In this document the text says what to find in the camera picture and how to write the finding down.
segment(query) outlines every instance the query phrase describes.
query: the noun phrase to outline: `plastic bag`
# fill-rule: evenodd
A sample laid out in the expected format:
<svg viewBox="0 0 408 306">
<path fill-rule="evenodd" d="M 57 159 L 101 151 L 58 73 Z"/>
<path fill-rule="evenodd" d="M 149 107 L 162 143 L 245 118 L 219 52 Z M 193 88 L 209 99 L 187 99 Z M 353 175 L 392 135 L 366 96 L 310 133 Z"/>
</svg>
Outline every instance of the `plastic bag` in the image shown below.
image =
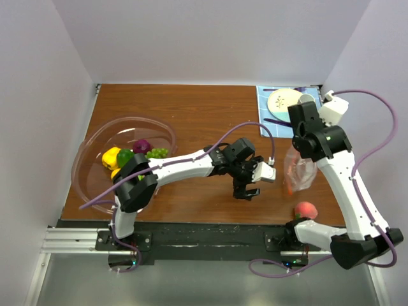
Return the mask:
<svg viewBox="0 0 408 306">
<path fill-rule="evenodd" d="M 303 159 L 291 145 L 284 160 L 285 182 L 289 194 L 309 188 L 317 173 L 317 165 L 310 158 Z"/>
</svg>

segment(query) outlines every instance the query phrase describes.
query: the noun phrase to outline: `wooden surface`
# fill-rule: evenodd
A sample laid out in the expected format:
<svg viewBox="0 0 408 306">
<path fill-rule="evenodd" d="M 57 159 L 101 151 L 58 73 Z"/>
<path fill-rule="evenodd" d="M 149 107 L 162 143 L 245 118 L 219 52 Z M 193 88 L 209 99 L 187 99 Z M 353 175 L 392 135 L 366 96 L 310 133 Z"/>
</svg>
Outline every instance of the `wooden surface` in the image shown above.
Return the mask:
<svg viewBox="0 0 408 306">
<path fill-rule="evenodd" d="M 88 134 L 110 118 L 129 113 L 155 116 L 169 122 L 177 134 L 177 155 L 195 152 L 215 143 L 242 122 L 258 121 L 255 87 L 203 85 L 102 85 Z M 257 155 L 268 158 L 269 138 L 259 128 L 247 126 L 229 136 L 232 143 L 247 137 Z M 232 197 L 228 175 L 192 178 L 163 186 L 139 220 L 166 222 L 236 222 L 284 224 L 293 218 L 293 207 L 309 201 L 318 209 L 317 221 L 343 225 L 344 220 L 326 179 L 318 173 L 310 189 L 289 196 L 283 183 L 283 160 L 290 139 L 277 138 L 275 183 L 257 183 L 261 194 L 252 201 Z M 72 188 L 63 219 L 109 219 L 93 208 L 79 210 L 83 201 Z"/>
</svg>

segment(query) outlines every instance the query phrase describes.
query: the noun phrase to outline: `yellow bell pepper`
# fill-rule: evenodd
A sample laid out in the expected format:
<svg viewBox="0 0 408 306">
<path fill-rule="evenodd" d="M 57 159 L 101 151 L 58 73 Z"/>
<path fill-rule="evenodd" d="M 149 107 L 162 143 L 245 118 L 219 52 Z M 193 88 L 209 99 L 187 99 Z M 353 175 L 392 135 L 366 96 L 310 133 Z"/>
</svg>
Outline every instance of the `yellow bell pepper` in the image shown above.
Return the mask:
<svg viewBox="0 0 408 306">
<path fill-rule="evenodd" d="M 115 170 L 118 168 L 116 155 L 119 153 L 120 148 L 113 147 L 107 150 L 102 155 L 102 164 L 104 167 L 108 168 L 109 170 Z"/>
<path fill-rule="evenodd" d="M 115 175 L 120 171 L 120 168 L 114 169 L 114 171 L 112 171 L 112 173 L 110 174 L 110 179 L 113 180 L 113 178 L 115 177 Z"/>
</svg>

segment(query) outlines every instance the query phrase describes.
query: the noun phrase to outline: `transparent bowl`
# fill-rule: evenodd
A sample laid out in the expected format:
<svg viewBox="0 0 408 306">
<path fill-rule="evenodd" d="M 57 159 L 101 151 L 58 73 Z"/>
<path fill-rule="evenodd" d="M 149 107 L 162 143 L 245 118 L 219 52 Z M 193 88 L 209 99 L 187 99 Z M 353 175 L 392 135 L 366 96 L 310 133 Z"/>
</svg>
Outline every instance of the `transparent bowl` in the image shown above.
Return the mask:
<svg viewBox="0 0 408 306">
<path fill-rule="evenodd" d="M 72 187 L 77 195 L 88 202 L 111 187 L 111 171 L 102 165 L 102 155 L 112 147 L 132 149 L 133 143 L 139 139 L 146 139 L 154 148 L 168 149 L 168 157 L 177 149 L 175 132 L 167 123 L 138 115 L 110 120 L 79 147 L 71 171 Z M 110 206 L 93 207 L 111 214 Z"/>
</svg>

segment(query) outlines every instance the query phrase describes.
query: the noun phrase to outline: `green grapes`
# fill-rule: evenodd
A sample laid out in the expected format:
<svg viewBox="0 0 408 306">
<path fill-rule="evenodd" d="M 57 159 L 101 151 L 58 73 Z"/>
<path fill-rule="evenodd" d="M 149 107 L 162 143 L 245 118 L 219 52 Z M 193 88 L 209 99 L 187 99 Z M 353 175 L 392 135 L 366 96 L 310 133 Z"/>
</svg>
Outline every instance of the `green grapes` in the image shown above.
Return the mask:
<svg viewBox="0 0 408 306">
<path fill-rule="evenodd" d="M 151 151 L 148 151 L 146 153 L 146 158 L 150 159 L 150 158 L 166 158 L 168 154 L 168 149 L 166 148 L 154 148 Z"/>
</svg>

